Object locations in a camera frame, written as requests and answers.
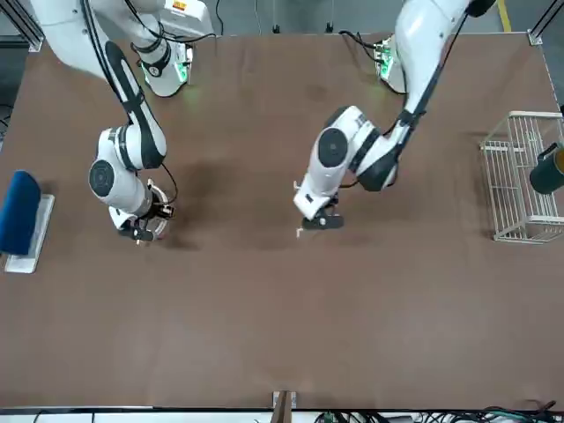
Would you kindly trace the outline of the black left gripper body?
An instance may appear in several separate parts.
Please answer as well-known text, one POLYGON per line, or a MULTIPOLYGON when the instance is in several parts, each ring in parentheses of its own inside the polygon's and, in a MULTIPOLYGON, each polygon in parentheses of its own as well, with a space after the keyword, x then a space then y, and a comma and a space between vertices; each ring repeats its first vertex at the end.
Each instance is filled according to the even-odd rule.
POLYGON ((339 203, 338 196, 331 197, 316 213, 318 217, 322 216, 337 216, 337 206, 339 203))

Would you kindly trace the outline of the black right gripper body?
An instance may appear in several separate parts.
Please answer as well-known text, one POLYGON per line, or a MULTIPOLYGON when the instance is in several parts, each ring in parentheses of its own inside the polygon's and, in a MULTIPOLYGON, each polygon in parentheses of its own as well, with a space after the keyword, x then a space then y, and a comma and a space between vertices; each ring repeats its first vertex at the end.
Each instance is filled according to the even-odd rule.
POLYGON ((161 209, 162 207, 160 204, 153 204, 145 215, 141 217, 136 217, 134 219, 133 226, 146 228, 151 221, 161 218, 160 216, 161 209))

